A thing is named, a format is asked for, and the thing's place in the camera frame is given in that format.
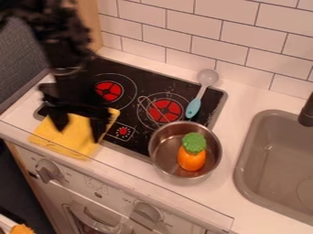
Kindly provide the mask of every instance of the stainless steel bowl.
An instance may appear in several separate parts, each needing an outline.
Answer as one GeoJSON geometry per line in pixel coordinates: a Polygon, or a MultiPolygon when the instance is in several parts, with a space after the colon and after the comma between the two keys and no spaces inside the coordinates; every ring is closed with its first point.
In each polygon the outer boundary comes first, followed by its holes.
{"type": "Polygon", "coordinates": [[[221,143],[207,127],[196,122],[171,122],[156,130],[148,151],[158,173],[176,184],[195,184],[206,179],[221,161],[221,143]],[[207,141],[205,165],[196,172],[186,171],[178,164],[178,149],[187,133],[201,133],[207,141]]]}

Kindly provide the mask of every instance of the black stovetop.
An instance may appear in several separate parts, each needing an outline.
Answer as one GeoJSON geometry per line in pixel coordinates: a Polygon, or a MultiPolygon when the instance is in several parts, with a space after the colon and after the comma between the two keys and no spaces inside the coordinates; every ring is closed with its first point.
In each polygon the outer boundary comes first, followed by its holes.
{"type": "MultiPolygon", "coordinates": [[[[200,89],[198,84],[110,60],[105,61],[103,70],[96,75],[95,90],[108,107],[121,111],[104,141],[145,156],[153,131],[167,122],[187,120],[185,109],[200,89]]],[[[199,113],[191,120],[210,125],[217,118],[223,96],[220,90],[207,89],[199,113]]]]}

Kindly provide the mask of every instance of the subway tile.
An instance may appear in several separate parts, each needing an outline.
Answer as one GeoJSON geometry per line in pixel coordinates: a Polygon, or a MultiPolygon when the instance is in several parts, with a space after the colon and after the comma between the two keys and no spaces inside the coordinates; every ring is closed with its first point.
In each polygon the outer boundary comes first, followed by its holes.
{"type": "Polygon", "coordinates": [[[252,25],[258,5],[243,0],[197,0],[196,14],[252,25]]]}
{"type": "Polygon", "coordinates": [[[297,8],[313,11],[313,1],[312,0],[300,0],[297,8]]]}
{"type": "Polygon", "coordinates": [[[142,3],[192,13],[194,1],[195,0],[142,0],[142,3]]]}
{"type": "Polygon", "coordinates": [[[98,12],[108,16],[117,16],[116,0],[98,0],[98,12]]]}
{"type": "Polygon", "coordinates": [[[313,36],[313,12],[261,4],[256,25],[290,33],[313,36]]]}
{"type": "Polygon", "coordinates": [[[168,11],[167,28],[193,35],[218,39],[221,32],[221,20],[203,16],[194,16],[176,11],[168,11]]]}
{"type": "Polygon", "coordinates": [[[271,90],[301,99],[307,99],[313,91],[313,83],[285,76],[275,75],[271,90]]]}
{"type": "Polygon", "coordinates": [[[101,30],[125,37],[141,39],[141,25],[120,18],[100,16],[101,30]]]}
{"type": "Polygon", "coordinates": [[[224,43],[202,37],[193,37],[192,52],[194,54],[244,64],[248,48],[224,43]]]}
{"type": "Polygon", "coordinates": [[[258,49],[250,49],[247,66],[304,80],[308,77],[312,62],[258,49]]]}
{"type": "Polygon", "coordinates": [[[115,48],[121,50],[121,37],[110,33],[102,32],[103,45],[108,48],[115,48]]]}
{"type": "Polygon", "coordinates": [[[222,61],[218,61],[216,70],[223,79],[241,82],[261,89],[268,89],[273,78],[273,73],[222,61]]]}
{"type": "Polygon", "coordinates": [[[121,18],[158,27],[165,26],[165,9],[120,0],[118,5],[121,18]]]}
{"type": "Polygon", "coordinates": [[[122,40],[123,51],[148,59],[165,62],[165,48],[125,37],[123,37],[122,40]]]}
{"type": "Polygon", "coordinates": [[[204,58],[167,48],[167,63],[184,69],[214,69],[215,59],[204,58]]]}
{"type": "Polygon", "coordinates": [[[286,33],[224,22],[221,40],[252,48],[261,48],[280,52],[286,39],[286,33]]]}
{"type": "Polygon", "coordinates": [[[312,71],[311,71],[311,74],[309,74],[308,80],[313,81],[313,72],[312,71]]]}
{"type": "Polygon", "coordinates": [[[289,34],[284,54],[313,60],[313,38],[289,34]]]}
{"type": "Polygon", "coordinates": [[[190,40],[190,35],[158,27],[144,26],[144,41],[157,44],[159,46],[189,51],[190,40]]]}
{"type": "Polygon", "coordinates": [[[253,1],[260,2],[260,3],[274,4],[274,5],[285,5],[285,6],[291,6],[291,7],[296,7],[297,5],[297,0],[253,0],[253,1]]]}

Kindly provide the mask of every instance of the wall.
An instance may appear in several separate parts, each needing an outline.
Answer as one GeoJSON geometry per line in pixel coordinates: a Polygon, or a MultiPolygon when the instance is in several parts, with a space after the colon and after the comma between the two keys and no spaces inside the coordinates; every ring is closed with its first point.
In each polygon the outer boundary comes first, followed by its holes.
{"type": "Polygon", "coordinates": [[[103,44],[299,98],[313,91],[313,0],[98,0],[103,44]]]}

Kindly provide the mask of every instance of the metal sink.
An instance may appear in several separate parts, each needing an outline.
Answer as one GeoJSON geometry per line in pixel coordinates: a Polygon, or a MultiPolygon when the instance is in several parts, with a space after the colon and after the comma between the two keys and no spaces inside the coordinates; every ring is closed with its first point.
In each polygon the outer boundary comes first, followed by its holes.
{"type": "Polygon", "coordinates": [[[251,202],[313,226],[313,128],[289,112],[258,113],[234,182],[251,202]]]}

